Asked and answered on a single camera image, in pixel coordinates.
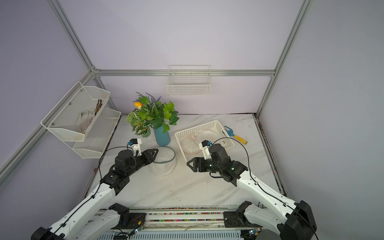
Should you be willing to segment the pink rimmed mesh laundry bag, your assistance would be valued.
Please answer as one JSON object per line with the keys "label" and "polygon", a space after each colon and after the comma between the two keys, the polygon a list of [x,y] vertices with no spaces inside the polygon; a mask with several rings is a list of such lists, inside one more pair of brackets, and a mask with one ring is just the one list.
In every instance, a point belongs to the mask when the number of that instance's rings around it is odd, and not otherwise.
{"label": "pink rimmed mesh laundry bag", "polygon": [[181,142],[181,148],[185,154],[196,155],[201,152],[196,134],[187,136]]}

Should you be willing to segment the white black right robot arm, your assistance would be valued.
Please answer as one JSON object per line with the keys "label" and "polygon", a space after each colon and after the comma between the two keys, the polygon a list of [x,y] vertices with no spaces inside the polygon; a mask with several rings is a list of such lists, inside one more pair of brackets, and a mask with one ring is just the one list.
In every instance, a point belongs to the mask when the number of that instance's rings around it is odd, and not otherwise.
{"label": "white black right robot arm", "polygon": [[310,240],[317,235],[312,209],[305,201],[296,202],[266,185],[244,164],[233,161],[220,144],[205,141],[200,148],[203,157],[187,162],[193,172],[218,173],[221,179],[246,191],[264,206],[245,201],[235,211],[224,212],[225,227],[250,229],[250,240],[256,238],[256,227],[268,229],[282,240]]}

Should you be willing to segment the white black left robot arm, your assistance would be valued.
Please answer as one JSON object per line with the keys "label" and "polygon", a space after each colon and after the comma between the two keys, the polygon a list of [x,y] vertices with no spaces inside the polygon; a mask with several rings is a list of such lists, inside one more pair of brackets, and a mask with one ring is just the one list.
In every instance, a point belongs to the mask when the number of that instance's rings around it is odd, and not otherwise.
{"label": "white black left robot arm", "polygon": [[31,236],[33,240],[88,240],[96,239],[109,229],[132,227],[137,229],[144,224],[145,213],[130,214],[130,209],[115,203],[96,221],[88,221],[110,200],[116,197],[130,181],[130,176],[142,167],[153,163],[158,149],[122,150],[115,163],[100,183],[72,211],[49,228],[38,228]]}

